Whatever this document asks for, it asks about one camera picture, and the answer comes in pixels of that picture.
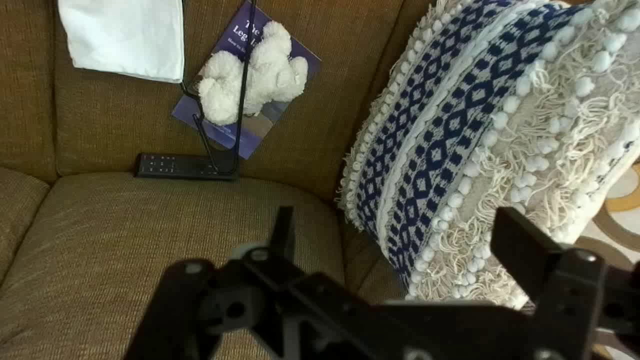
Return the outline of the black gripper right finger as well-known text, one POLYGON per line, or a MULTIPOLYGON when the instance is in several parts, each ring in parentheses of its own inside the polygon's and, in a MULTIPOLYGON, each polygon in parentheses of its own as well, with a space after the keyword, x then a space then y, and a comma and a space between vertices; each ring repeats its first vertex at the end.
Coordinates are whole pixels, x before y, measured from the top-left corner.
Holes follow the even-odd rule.
POLYGON ((516 207, 497 207, 489 249, 536 303, 524 324, 529 360, 590 360, 599 334, 640 351, 640 264, 560 245, 516 207))

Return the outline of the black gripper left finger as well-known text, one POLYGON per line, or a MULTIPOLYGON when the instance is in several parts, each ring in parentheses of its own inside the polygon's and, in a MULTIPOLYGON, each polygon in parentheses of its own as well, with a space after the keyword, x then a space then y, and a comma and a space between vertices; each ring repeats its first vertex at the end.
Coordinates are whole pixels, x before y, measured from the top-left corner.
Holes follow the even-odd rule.
POLYGON ((293 207, 282 205, 265 245, 215 267, 205 257, 169 264, 123 360, 211 360, 221 337, 247 330, 274 360, 340 360, 348 344, 293 296, 293 207))

